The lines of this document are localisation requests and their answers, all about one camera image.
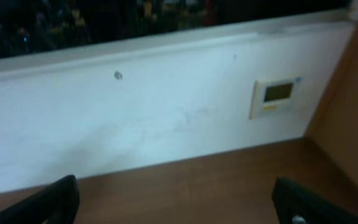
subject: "white wall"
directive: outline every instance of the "white wall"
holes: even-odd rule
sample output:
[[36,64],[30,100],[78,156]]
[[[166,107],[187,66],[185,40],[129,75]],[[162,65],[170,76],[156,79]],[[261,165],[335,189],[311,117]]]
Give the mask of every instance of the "white wall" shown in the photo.
[[[299,138],[352,31],[237,35],[13,71],[23,76],[0,78],[0,192]],[[303,77],[295,109],[249,120],[254,82],[293,76]]]

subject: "thermostat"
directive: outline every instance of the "thermostat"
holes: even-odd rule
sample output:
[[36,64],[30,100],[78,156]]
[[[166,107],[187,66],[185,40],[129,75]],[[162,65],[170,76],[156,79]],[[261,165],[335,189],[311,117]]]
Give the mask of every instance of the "thermostat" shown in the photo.
[[300,77],[272,82],[256,81],[250,118],[256,119],[290,111],[300,83]]

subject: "thermostat screen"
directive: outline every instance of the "thermostat screen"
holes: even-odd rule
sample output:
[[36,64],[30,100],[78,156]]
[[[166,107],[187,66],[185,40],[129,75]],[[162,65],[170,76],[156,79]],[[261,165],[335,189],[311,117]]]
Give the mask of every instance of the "thermostat screen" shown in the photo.
[[289,98],[291,96],[292,87],[293,87],[293,84],[289,83],[289,84],[271,86],[271,87],[266,88],[264,102]]

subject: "wooden surface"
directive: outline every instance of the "wooden surface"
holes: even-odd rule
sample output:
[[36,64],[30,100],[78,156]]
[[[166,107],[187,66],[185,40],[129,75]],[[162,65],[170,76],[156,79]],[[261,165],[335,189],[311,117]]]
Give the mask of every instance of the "wooden surface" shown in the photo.
[[357,47],[344,55],[347,59],[336,72],[341,81],[334,93],[323,96],[316,112],[319,119],[312,122],[308,137],[358,185],[358,31],[355,35],[351,45]]
[[[314,144],[294,140],[79,180],[76,223],[278,223],[279,176],[358,215],[358,189]],[[38,189],[0,195],[0,210]]]

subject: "wall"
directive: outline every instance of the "wall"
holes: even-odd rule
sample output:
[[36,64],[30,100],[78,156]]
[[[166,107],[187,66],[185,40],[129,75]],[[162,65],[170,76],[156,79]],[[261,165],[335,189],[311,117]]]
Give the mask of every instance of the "wall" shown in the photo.
[[[0,77],[0,192],[300,138],[352,31],[298,27],[10,71]],[[291,113],[249,120],[256,80],[294,76]]]
[[308,136],[358,185],[358,28]]

